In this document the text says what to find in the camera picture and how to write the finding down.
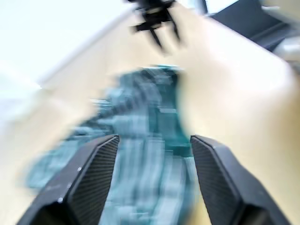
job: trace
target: white wall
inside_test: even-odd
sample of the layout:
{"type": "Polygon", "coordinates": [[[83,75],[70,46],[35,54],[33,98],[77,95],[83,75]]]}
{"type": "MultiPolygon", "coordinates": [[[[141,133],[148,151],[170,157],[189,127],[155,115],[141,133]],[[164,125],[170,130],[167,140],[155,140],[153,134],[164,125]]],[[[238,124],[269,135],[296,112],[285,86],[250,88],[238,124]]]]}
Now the white wall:
{"type": "Polygon", "coordinates": [[[128,7],[122,0],[1,0],[0,60],[39,82],[128,7]]]}

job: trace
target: crumpled cloth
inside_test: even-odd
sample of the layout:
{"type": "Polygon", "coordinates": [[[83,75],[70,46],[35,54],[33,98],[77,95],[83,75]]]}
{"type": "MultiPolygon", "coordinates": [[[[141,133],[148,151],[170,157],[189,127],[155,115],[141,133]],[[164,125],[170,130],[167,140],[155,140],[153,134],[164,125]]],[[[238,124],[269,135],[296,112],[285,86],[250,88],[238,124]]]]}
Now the crumpled cloth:
{"type": "Polygon", "coordinates": [[[160,65],[124,74],[106,100],[96,101],[97,115],[35,163],[27,186],[41,189],[84,143],[118,134],[111,188],[99,224],[185,224],[195,201],[196,171],[177,112],[179,72],[160,65]]]}

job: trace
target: wooden table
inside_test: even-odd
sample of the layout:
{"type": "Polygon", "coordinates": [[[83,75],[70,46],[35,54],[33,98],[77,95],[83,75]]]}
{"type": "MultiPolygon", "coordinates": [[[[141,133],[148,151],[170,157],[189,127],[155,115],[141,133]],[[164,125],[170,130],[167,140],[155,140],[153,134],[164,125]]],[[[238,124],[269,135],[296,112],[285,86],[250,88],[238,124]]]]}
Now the wooden table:
{"type": "MultiPolygon", "coordinates": [[[[93,113],[90,99],[105,96],[104,88],[115,85],[120,73],[153,64],[184,69],[179,104],[187,134],[228,145],[290,221],[299,223],[299,76],[221,24],[181,5],[172,12],[184,46],[179,48],[166,28],[160,30],[169,55],[163,56],[147,34],[130,32],[128,26],[139,20],[131,15],[42,84],[38,106],[16,122],[2,142],[2,224],[14,224],[35,196],[23,184],[30,164],[93,113]]],[[[193,220],[209,224],[203,202],[193,220]]]]}

